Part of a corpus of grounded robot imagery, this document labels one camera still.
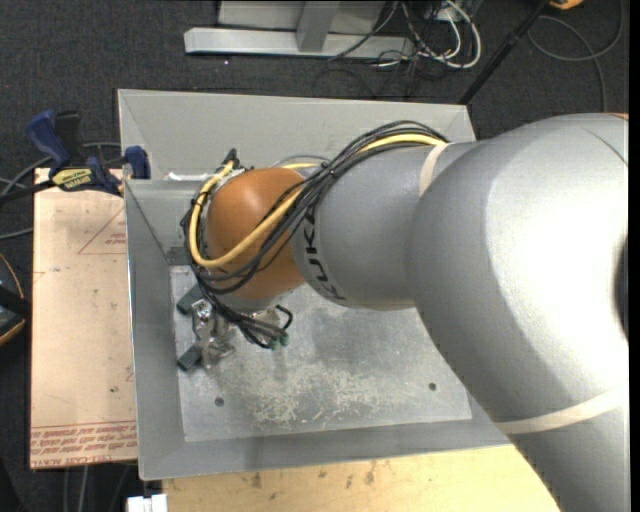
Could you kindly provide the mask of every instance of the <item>white stripe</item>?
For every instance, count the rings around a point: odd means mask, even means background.
[[[628,405],[628,401],[629,382],[626,382],[573,407],[528,420],[496,423],[496,426],[504,435],[546,432],[547,430],[568,427],[574,423],[590,420],[622,405]]]
[[[448,145],[449,144],[440,144],[433,148],[427,155],[427,158],[422,165],[422,171],[420,171],[418,185],[420,197],[422,197],[422,194],[424,194],[425,191],[429,188],[429,185],[431,185],[431,182],[433,181],[433,170],[436,166],[436,162],[438,161],[438,157],[440,156],[440,153],[442,153],[444,148],[446,148]]]

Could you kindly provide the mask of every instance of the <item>cardboard sheet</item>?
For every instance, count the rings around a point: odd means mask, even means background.
[[[30,467],[135,459],[124,202],[49,189],[34,226]]]

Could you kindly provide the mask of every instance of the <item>blue clamp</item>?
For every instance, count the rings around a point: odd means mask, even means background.
[[[103,168],[97,157],[90,156],[83,163],[82,159],[78,158],[80,155],[79,147],[69,149],[65,147],[63,138],[56,132],[55,122],[54,112],[45,110],[31,119],[26,130],[31,142],[54,161],[55,165],[49,171],[49,180],[68,192],[95,190],[122,195],[122,181],[113,176],[109,169]],[[73,122],[79,122],[77,115]],[[70,137],[68,133],[66,140],[71,145],[78,145],[75,137]],[[142,179],[151,177],[147,155],[140,146],[127,148],[125,160],[131,168],[131,177]]]
[[[135,179],[151,179],[151,167],[144,149],[131,146],[124,151],[124,158],[131,166],[131,177]]]

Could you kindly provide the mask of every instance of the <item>cable bundle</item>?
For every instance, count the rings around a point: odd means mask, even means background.
[[[451,68],[451,69],[469,69],[478,63],[482,55],[482,41],[480,39],[480,33],[478,32],[478,29],[476,28],[475,24],[471,21],[471,18],[469,17],[469,15],[466,12],[464,12],[460,7],[458,7],[458,5],[456,5],[454,2],[450,0],[447,0],[446,4],[452,9],[455,9],[455,11],[462,17],[462,19],[471,28],[471,33],[473,35],[473,41],[474,41],[473,46],[475,48],[474,57],[469,62],[454,62],[454,59],[460,54],[462,50],[462,37],[460,35],[460,31],[458,30],[456,23],[453,21],[448,11],[445,11],[445,14],[449,17],[448,23],[451,27],[452,32],[455,34],[456,47],[454,49],[449,49],[444,52],[436,52],[430,47],[429,43],[420,34],[418,34],[413,23],[411,22],[411,16],[409,15],[409,9],[407,8],[407,4],[406,2],[402,2],[402,12],[404,14],[405,20],[407,22],[407,26],[409,27],[409,31],[411,32],[411,35],[413,36],[413,39],[414,39],[414,43],[416,45],[415,56],[435,60],[437,62],[442,63],[447,68]],[[435,14],[436,14],[436,11],[433,11],[432,17],[431,17],[432,22],[433,22],[433,16],[435,16]]]
[[[374,155],[393,149],[421,145],[434,146],[446,142],[447,140],[441,134],[424,124],[414,121],[397,121],[359,136],[330,161],[323,161],[319,165],[310,162],[285,165],[284,167],[292,169],[302,167],[313,169],[306,179],[282,193],[267,215],[244,240],[224,256],[210,260],[201,253],[203,238],[201,217],[209,197],[222,179],[229,176],[234,169],[240,168],[236,151],[232,150],[225,159],[225,163],[198,191],[181,223],[185,233],[185,245],[191,255],[194,274],[203,295],[215,306],[218,314],[238,326],[249,342],[262,348],[272,348],[276,341],[286,342],[285,331],[293,320],[293,314],[289,310],[276,306],[288,316],[286,324],[279,327],[234,311],[224,304],[220,297],[239,290],[256,273],[267,268],[296,232],[307,209],[317,205],[336,181],[354,166]],[[233,271],[221,269],[267,232],[260,249],[247,263]],[[277,247],[275,254],[269,261],[263,262],[267,253],[274,247]],[[236,280],[236,282],[229,285],[230,280]]]

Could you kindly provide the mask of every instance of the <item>yellow cable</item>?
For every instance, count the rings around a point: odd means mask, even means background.
[[[435,139],[429,137],[427,135],[416,134],[416,135],[392,135],[389,137],[385,137],[384,139],[380,139],[376,142],[372,142],[371,144],[366,145],[362,148],[358,153],[362,151],[366,151],[368,149],[377,148],[380,146],[385,146],[387,144],[396,144],[401,142],[418,142],[421,144],[425,144],[428,146],[436,146],[440,144],[444,144],[444,141],[440,139]],[[204,268],[219,268],[226,263],[234,260],[238,255],[242,254],[247,248],[254,243],[265,231],[267,231],[273,224],[279,221],[282,217],[284,217],[287,213],[287,210],[291,207],[293,202],[296,200],[296,197],[300,194],[300,190],[292,192],[289,198],[284,201],[276,210],[271,213],[266,219],[264,219],[258,226],[247,235],[238,245],[236,245],[233,249],[227,252],[224,256],[216,258],[215,260],[207,260],[200,255],[200,250],[196,244],[196,233],[198,230],[198,220],[200,218],[200,213],[202,212],[202,208],[204,206],[204,200],[206,199],[208,192],[216,185],[224,176],[229,174],[232,169],[232,162],[228,162],[225,167],[219,172],[216,173],[209,181],[207,181],[203,187],[200,189],[200,193],[198,194],[198,198],[193,206],[193,211],[191,212],[191,219],[189,222],[189,247],[191,251],[191,257],[193,261]],[[283,167],[288,169],[295,168],[303,168],[303,167],[317,167],[318,164],[311,163],[299,163],[299,164],[288,164]]]
[[[440,144],[444,144],[444,141],[441,141],[440,139],[434,139],[433,137],[429,137],[427,135],[422,135],[422,134],[391,135],[390,137],[385,137],[384,139],[380,139],[375,142],[372,142],[371,144],[367,144],[360,151],[358,151],[358,153],[362,151],[367,151],[369,149],[377,148],[379,146],[386,146],[387,144],[395,144],[397,142],[419,142],[427,146],[438,146]]]
[[[284,167],[285,169],[306,169],[308,167],[320,167],[320,164],[287,164],[287,165],[283,165],[281,167]]]

